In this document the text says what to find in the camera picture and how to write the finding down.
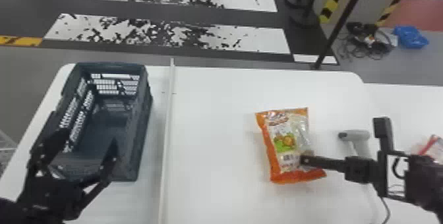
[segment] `orange snack bag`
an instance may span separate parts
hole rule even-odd
[[[322,169],[301,167],[300,155],[314,155],[308,139],[308,109],[281,109],[255,114],[271,165],[271,181],[305,182],[325,177]]]

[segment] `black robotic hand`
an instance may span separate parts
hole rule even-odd
[[[28,162],[23,191],[16,202],[0,198],[0,223],[62,224],[77,219],[82,210],[110,184],[109,177],[117,163],[117,143],[113,141],[100,170],[78,181],[53,177],[48,165],[63,149],[69,137],[59,129],[40,144],[34,144]],[[91,191],[85,189],[93,186]]]
[[[428,156],[411,155],[407,159],[405,191],[408,202],[433,211],[443,223],[443,165]]]
[[[379,197],[415,204],[424,210],[433,211],[443,224],[443,165],[436,163],[429,156],[407,155],[395,151],[389,118],[379,117],[373,121],[375,137],[380,140],[377,161],[358,156],[331,159],[302,155],[300,164],[344,173],[347,181],[372,184]],[[388,156],[395,157],[390,169],[398,179],[404,181],[404,191],[401,192],[403,196],[391,194],[389,190]],[[397,165],[401,159],[408,164],[403,176],[397,172]]]

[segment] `gray plastic basket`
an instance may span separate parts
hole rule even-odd
[[[148,73],[128,63],[78,63],[37,143],[58,128],[71,134],[50,165],[53,173],[77,180],[98,172],[113,140],[119,162],[113,181],[135,181],[143,151],[152,96]]]
[[[15,153],[17,144],[0,130],[0,177]]]

